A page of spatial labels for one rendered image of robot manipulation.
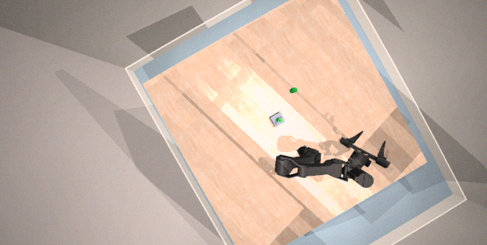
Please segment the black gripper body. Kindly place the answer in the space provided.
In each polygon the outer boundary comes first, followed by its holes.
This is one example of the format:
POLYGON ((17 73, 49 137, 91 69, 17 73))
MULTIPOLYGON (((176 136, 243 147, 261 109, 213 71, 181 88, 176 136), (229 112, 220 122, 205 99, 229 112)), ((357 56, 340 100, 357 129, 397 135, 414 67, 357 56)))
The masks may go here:
POLYGON ((388 168, 388 166, 391 163, 390 161, 385 160, 385 158, 383 158, 381 156, 376 157, 376 156, 364 151, 363 149, 353 145, 352 141, 349 141, 343 137, 341 138, 340 143, 342 145, 345 145, 348 148, 351 147, 352 149, 355 149, 347 161, 351 162, 352 164, 354 164, 355 166, 357 166, 360 169, 362 169, 363 165, 366 163, 368 158, 373 159, 376 162, 376 164, 378 164, 384 168, 388 168), (364 153, 367 155, 365 155, 364 153))

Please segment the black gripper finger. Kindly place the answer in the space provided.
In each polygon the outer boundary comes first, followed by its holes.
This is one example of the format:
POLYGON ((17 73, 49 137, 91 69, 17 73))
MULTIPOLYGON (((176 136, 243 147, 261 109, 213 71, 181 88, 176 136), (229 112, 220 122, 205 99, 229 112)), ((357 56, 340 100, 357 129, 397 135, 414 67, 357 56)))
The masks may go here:
POLYGON ((386 142, 386 141, 384 141, 384 142, 383 142, 383 145, 382 145, 382 147, 381 147, 381 149, 380 149, 380 151, 379 151, 379 153, 378 153, 378 156, 381 156, 381 157, 385 158, 385 160, 387 160, 387 158, 386 158, 386 157, 384 157, 384 148, 385 148, 385 142, 386 142))
POLYGON ((363 134, 364 131, 360 132, 359 134, 351 137, 351 138, 347 138, 347 140, 349 141, 352 141, 353 143, 355 143, 355 141, 363 134))

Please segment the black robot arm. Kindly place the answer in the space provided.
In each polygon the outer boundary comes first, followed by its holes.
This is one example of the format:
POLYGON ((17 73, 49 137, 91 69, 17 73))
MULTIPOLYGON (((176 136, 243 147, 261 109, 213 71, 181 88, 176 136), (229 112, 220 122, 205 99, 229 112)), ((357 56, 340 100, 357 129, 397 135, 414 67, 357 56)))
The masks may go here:
POLYGON ((364 172, 351 162, 331 158, 321 163, 321 153, 306 145, 296 151, 299 157, 290 157, 287 155, 278 155, 276 157, 275 172, 278 176, 306 178, 307 176, 328 174, 347 183, 349 179, 352 179, 363 188, 370 188, 373 185, 373 176, 364 172), (343 164, 344 166, 342 167, 343 164), (295 168, 298 168, 298 172, 291 174, 295 168))

